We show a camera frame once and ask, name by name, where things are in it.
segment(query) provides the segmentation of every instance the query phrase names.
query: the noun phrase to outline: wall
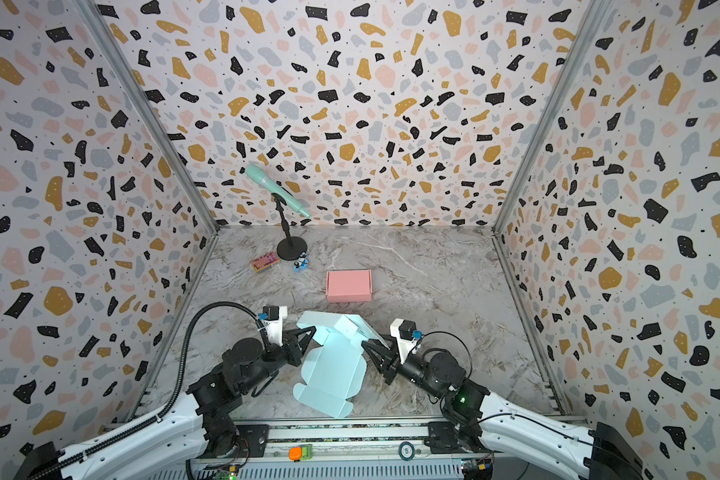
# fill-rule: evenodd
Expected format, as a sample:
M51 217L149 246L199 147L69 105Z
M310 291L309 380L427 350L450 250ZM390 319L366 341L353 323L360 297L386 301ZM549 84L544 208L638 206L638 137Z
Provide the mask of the wall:
M0 478L143 387L211 235L62 2L0 2Z
M500 237L570 405L720 478L720 2L615 5Z
M492 225L587 5L104 3L219 222L279 222L252 160L366 225Z

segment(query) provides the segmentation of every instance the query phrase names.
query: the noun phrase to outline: marble floor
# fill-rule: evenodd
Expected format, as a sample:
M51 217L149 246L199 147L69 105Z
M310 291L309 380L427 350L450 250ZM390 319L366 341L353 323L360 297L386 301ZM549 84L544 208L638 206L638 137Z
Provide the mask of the marble floor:
M295 272L292 262L281 260L255 274L250 261L274 250L282 231L270 226L221 230L156 384L143 398L145 407L157 408L170 396L189 319L208 303L232 300L254 312L264 305L287 305L286 328L294 328L304 310L321 310L359 314L382 333L389 333L389 323L398 317L415 321L423 332L452 332L471 351L473 380L520 406L552 412L489 229L298 226L292 234L309 245L308 269ZM355 269L372 270L373 300L326 302L326 271ZM256 330L244 313L225 307L206 313L192 334L185 388L245 336L256 336ZM468 369L464 348L456 340L432 336L424 343L424 348L430 346L450 349ZM247 397L232 417L324 418L293 398L292 388L301 381L300 369L286 366L260 397ZM385 385L370 364L360 393L350 401L352 416L439 415L438 406L421 390L401 378Z

